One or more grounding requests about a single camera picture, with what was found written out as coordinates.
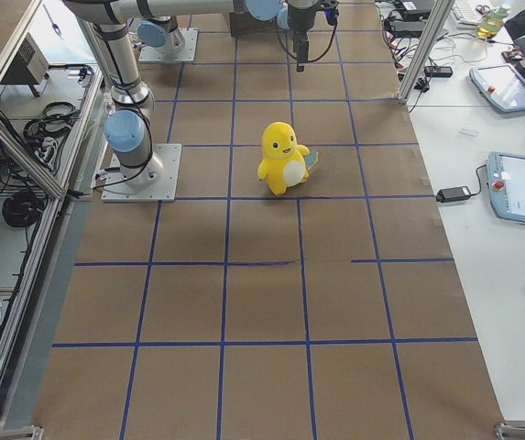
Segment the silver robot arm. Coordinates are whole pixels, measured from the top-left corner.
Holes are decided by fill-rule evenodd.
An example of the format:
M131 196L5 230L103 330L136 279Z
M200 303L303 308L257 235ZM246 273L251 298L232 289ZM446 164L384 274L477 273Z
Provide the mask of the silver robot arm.
M154 98L143 82L132 50L128 20L140 18L158 27L162 37L168 30L161 25L178 15L249 13L259 21L276 19L293 40L294 57L300 72L310 63L308 32L319 12L336 27L337 1L66 1L76 16L93 55L109 83L115 113L107 117L104 134L119 160L123 178L112 185L134 190L150 187L164 171L161 156L153 144L150 113Z
M268 30L279 17L286 17L285 1L242 1L243 12L223 14L230 35L238 37L249 33ZM157 16L143 19L138 23L137 35L145 47L151 47L168 57L176 56L191 45L190 37L198 31L179 28L176 16Z

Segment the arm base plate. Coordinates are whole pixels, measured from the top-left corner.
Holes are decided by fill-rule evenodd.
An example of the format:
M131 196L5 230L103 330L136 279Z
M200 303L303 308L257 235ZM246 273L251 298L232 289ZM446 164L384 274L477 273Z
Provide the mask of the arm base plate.
M145 169L121 168L113 153L110 166L118 171L109 173L101 195L105 203L173 202L176 196L180 167L181 144L158 143Z
M144 22L137 35L142 42L140 63L182 63L195 59L198 29L194 27L176 28L167 32L161 28L148 27Z

